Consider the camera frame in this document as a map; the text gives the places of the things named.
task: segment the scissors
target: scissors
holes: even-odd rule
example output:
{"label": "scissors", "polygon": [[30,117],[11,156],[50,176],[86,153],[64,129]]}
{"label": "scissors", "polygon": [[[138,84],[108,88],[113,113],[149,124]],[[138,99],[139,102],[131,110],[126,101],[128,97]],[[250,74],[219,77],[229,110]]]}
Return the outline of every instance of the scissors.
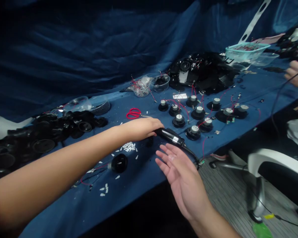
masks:
{"label": "scissors", "polygon": [[128,119],[137,119],[137,118],[139,118],[141,116],[142,117],[150,117],[150,116],[142,115],[141,114],[141,111],[139,109],[137,109],[137,108],[130,109],[129,112],[127,113],[127,115],[126,115],[126,117]]}

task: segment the soldering iron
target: soldering iron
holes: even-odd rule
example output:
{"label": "soldering iron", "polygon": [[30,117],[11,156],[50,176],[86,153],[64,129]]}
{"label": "soldering iron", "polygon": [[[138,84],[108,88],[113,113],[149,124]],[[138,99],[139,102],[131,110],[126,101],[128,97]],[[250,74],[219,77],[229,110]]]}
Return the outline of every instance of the soldering iron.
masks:
{"label": "soldering iron", "polygon": [[159,128],[154,131],[158,136],[168,141],[170,144],[173,144],[176,147],[179,147],[180,149],[185,150],[189,154],[191,154],[195,160],[196,165],[198,166],[197,169],[199,170],[199,158],[185,145],[184,139],[180,137],[177,133],[175,133],[170,128]]}

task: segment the gray carpet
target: gray carpet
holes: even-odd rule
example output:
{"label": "gray carpet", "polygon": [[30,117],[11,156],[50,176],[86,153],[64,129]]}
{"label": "gray carpet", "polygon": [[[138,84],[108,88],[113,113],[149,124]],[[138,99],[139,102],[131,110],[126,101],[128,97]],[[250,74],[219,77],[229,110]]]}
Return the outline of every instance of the gray carpet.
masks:
{"label": "gray carpet", "polygon": [[[237,230],[244,238],[256,237],[253,232],[254,222],[247,213],[246,191],[241,171],[217,167],[212,169],[209,162],[215,159],[206,158],[199,173],[203,179],[209,199],[218,212]],[[254,181],[252,175],[244,175],[246,181]],[[269,182],[265,183],[266,201],[264,205],[274,214],[285,220],[298,224],[297,206],[285,197]],[[298,227],[280,221],[276,218],[266,220],[264,223],[270,229],[274,238],[298,237]]]}

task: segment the chair armrest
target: chair armrest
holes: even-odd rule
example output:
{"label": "chair armrest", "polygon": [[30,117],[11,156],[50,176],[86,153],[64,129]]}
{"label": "chair armrest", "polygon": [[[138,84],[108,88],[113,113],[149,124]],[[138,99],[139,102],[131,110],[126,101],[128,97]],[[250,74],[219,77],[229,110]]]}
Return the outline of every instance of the chair armrest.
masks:
{"label": "chair armrest", "polygon": [[248,171],[260,177],[258,169],[263,162],[273,162],[285,166],[298,174],[298,161],[288,155],[270,149],[259,149],[248,155]]}

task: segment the plastic basket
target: plastic basket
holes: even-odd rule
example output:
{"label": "plastic basket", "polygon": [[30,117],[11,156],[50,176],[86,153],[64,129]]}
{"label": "plastic basket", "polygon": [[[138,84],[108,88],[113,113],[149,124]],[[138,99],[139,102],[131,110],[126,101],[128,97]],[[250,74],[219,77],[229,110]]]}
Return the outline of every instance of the plastic basket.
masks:
{"label": "plastic basket", "polygon": [[258,58],[260,54],[270,46],[269,44],[244,42],[226,47],[225,56],[237,62],[249,61]]}

